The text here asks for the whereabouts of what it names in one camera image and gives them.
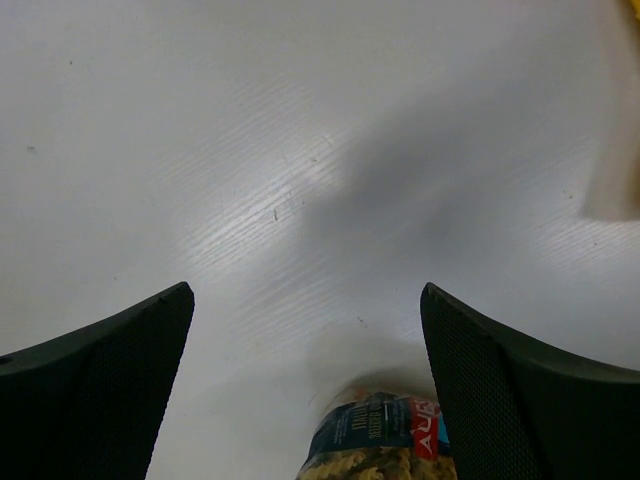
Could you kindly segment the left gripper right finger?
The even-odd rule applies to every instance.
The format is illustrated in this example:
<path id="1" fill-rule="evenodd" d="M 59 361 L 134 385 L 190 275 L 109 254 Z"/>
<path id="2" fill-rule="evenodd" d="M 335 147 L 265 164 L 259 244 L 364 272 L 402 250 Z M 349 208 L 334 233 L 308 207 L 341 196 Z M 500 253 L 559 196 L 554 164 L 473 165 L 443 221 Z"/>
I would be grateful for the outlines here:
<path id="1" fill-rule="evenodd" d="M 553 347 L 432 283 L 420 314 L 459 478 L 638 478 L 638 371 Z"/>

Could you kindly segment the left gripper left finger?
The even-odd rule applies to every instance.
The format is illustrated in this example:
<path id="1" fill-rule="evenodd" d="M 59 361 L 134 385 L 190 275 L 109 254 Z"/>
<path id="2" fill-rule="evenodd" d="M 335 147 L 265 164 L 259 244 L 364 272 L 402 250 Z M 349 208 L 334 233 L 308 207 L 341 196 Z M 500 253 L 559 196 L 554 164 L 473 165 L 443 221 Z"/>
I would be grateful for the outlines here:
<path id="1" fill-rule="evenodd" d="M 193 313 L 181 282 L 2 356 L 2 478 L 145 478 Z"/>

